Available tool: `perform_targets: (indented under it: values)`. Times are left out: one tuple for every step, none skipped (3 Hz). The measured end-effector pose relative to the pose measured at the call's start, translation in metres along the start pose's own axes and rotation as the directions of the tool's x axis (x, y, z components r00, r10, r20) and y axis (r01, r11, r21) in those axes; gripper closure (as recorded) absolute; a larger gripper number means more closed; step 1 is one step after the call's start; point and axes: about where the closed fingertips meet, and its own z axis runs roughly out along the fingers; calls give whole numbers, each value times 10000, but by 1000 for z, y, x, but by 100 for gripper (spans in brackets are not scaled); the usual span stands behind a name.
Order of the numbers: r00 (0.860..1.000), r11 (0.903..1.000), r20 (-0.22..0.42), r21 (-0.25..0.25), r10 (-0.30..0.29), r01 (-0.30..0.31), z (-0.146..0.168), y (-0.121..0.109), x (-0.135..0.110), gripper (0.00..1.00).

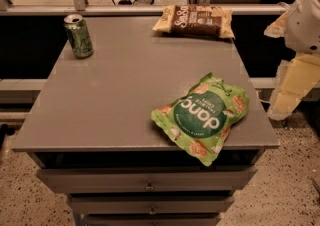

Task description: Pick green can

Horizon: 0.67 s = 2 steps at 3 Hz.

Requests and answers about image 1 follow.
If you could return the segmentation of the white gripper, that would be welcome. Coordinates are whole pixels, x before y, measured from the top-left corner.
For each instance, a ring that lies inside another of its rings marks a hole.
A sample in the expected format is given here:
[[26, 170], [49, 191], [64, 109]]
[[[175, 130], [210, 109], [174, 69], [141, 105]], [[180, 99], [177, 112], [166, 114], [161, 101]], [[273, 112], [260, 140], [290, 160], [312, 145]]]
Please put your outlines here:
[[282, 60], [276, 73], [275, 89], [267, 116], [272, 120], [289, 117], [301, 100], [320, 82], [320, 0], [295, 0], [265, 30], [271, 38], [284, 36], [285, 45], [297, 53]]

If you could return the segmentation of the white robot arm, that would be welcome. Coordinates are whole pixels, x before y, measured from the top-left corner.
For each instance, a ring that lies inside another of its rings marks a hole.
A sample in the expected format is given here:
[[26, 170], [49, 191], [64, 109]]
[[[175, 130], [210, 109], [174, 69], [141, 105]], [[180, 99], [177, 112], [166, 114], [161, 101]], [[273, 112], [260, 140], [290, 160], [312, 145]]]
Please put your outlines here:
[[278, 66], [267, 111], [270, 119], [284, 120], [320, 82], [320, 0], [295, 0], [264, 34], [283, 37], [295, 52], [292, 60]]

